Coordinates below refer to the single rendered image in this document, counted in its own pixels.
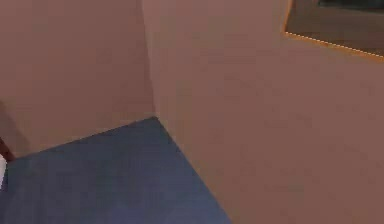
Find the orange framed wall picture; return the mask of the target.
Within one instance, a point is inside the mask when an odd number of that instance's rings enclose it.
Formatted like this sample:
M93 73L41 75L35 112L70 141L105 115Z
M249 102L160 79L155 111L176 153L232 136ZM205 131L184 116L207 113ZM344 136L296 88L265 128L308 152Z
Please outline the orange framed wall picture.
M384 0L292 0L284 31L384 59Z

